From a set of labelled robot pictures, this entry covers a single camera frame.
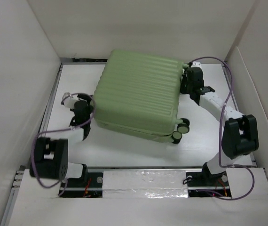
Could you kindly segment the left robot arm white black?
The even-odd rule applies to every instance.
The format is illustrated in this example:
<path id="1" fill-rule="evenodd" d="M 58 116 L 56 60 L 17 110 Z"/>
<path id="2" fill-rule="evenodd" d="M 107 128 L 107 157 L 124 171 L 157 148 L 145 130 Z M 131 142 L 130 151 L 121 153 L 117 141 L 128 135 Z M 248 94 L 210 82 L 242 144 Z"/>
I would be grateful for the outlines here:
<path id="1" fill-rule="evenodd" d="M 68 127 L 39 132 L 31 148 L 30 175 L 48 189 L 66 179 L 68 150 L 88 137 L 96 110 L 93 96 L 86 93 L 64 93 L 61 105 L 73 113 Z"/>

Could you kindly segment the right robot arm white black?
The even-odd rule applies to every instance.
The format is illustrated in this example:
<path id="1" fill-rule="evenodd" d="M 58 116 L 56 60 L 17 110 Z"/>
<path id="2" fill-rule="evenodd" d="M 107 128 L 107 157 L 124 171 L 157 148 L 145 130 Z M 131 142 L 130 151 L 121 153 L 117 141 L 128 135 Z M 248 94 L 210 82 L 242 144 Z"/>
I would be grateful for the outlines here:
<path id="1" fill-rule="evenodd" d="M 227 105 L 210 86 L 204 85 L 199 67 L 184 70 L 181 93 L 188 94 L 198 106 L 207 110 L 219 122 L 218 153 L 202 166 L 201 181 L 212 185 L 218 176 L 244 155 L 259 148 L 257 120 Z"/>

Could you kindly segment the green suitcase with blue lining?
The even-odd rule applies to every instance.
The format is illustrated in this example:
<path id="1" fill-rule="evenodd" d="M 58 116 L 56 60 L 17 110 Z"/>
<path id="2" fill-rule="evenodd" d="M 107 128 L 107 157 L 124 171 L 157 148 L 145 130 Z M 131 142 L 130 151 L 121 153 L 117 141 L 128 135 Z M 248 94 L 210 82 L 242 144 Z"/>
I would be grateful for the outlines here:
<path id="1" fill-rule="evenodd" d="M 180 143 L 189 121 L 178 117 L 185 64 L 129 50 L 111 51 L 93 94 L 101 128 L 161 143 Z"/>

